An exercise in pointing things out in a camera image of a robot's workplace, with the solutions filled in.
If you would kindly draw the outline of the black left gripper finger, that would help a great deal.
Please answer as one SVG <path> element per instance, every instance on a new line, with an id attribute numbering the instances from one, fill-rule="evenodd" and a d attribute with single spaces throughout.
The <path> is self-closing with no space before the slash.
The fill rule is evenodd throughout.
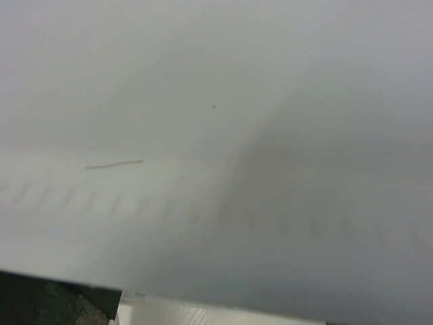
<path id="1" fill-rule="evenodd" d="M 1 272 L 2 324 L 109 324 L 122 292 Z"/>

